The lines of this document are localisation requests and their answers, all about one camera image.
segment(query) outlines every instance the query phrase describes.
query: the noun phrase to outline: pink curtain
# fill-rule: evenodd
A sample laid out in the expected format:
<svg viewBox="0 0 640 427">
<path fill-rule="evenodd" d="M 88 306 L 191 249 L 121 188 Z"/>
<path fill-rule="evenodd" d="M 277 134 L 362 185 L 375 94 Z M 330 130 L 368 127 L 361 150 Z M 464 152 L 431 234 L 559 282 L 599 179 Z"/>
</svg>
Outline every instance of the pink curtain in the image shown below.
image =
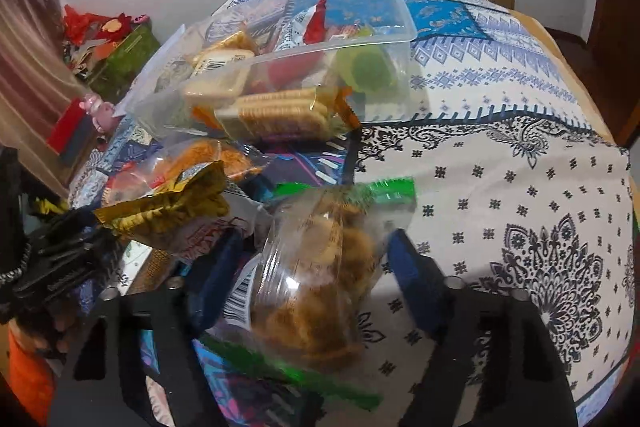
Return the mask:
<svg viewBox="0 0 640 427">
<path fill-rule="evenodd" d="M 0 143 L 51 190 L 66 196 L 70 169 L 46 140 L 86 89 L 62 61 L 58 0 L 0 0 Z"/>
</svg>

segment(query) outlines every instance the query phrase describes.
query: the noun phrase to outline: clear plastic container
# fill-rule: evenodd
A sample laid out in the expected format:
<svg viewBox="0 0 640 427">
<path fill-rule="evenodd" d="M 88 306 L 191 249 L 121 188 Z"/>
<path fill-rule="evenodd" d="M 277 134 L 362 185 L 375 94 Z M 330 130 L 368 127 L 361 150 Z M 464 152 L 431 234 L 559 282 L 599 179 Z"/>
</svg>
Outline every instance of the clear plastic container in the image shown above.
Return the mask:
<svg viewBox="0 0 640 427">
<path fill-rule="evenodd" d="M 253 50 L 248 55 L 257 54 L 199 67 L 187 80 L 183 71 L 175 82 L 164 78 L 163 89 L 133 108 L 134 117 L 162 140 L 176 130 L 209 130 L 194 107 L 214 112 L 241 95 L 316 86 L 353 89 L 348 102 L 360 121 L 411 116 L 408 68 L 417 32 L 404 0 L 326 0 L 324 42 L 274 52 L 281 32 L 318 2 L 251 0 L 193 25 L 174 46 L 181 65 L 195 67 L 203 50 L 241 30 L 254 44 L 244 46 Z"/>
</svg>

